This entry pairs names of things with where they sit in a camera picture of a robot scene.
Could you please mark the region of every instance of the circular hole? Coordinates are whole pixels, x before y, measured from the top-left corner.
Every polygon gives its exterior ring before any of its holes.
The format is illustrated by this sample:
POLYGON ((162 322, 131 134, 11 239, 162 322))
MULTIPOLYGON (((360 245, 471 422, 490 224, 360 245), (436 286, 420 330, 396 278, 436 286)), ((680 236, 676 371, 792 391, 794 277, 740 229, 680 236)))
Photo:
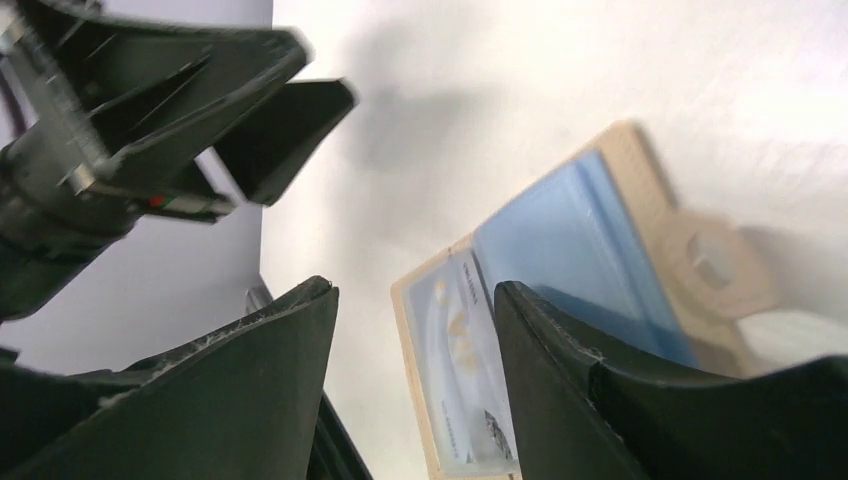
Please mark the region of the circular hole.
POLYGON ((733 259, 720 239, 696 233, 689 241, 688 251, 689 261, 707 285, 721 289, 733 282, 733 259))

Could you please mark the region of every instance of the white table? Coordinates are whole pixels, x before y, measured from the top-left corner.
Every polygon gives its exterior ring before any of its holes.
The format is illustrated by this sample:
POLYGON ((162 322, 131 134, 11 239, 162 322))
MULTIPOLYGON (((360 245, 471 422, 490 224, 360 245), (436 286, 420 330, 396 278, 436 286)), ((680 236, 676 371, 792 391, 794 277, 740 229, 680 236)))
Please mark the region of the white table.
POLYGON ((776 314, 756 341, 795 328, 772 345, 789 360, 848 345, 821 318, 848 314, 845 2, 277 0, 274 20, 314 47, 305 77, 359 93, 265 212, 262 274, 275 294, 341 288, 326 388, 375 478, 426 478, 391 283, 617 119, 819 315, 776 314))

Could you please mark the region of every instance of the hole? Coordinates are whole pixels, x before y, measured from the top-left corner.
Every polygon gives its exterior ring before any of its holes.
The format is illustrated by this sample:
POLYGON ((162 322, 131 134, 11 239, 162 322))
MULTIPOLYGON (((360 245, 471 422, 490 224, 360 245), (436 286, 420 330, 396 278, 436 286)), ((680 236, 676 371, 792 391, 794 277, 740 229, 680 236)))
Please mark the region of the hole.
POLYGON ((689 261, 707 285, 722 289, 733 282, 733 259, 721 239, 696 233, 689 241, 688 253, 689 261))

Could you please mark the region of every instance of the white surface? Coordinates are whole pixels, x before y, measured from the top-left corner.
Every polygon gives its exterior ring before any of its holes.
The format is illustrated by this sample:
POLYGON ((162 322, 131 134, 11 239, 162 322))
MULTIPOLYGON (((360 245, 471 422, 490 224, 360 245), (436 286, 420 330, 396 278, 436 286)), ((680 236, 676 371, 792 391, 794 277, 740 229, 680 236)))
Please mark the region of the white surface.
POLYGON ((390 284, 614 120, 643 122, 683 203, 745 226, 804 322, 846 318, 845 2, 275 7, 314 47, 305 76, 346 76, 361 105, 265 213, 262 274, 341 288, 327 390, 375 478, 426 478, 390 284))

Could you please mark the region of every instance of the gray background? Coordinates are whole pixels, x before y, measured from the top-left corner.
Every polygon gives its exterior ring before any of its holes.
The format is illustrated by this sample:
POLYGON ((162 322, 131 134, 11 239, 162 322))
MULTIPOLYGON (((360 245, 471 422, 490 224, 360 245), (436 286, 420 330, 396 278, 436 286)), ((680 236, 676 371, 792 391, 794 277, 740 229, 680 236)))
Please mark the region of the gray background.
MULTIPOLYGON (((109 13, 181 23, 270 25, 272 0, 105 0, 109 13)), ((8 142, 8 119, 0 112, 8 142)), ((220 190, 228 175, 203 166, 220 190)), ((215 226, 143 219, 33 317, 0 326, 19 363, 71 373, 123 368, 239 318, 259 282, 259 208, 241 206, 215 226)))

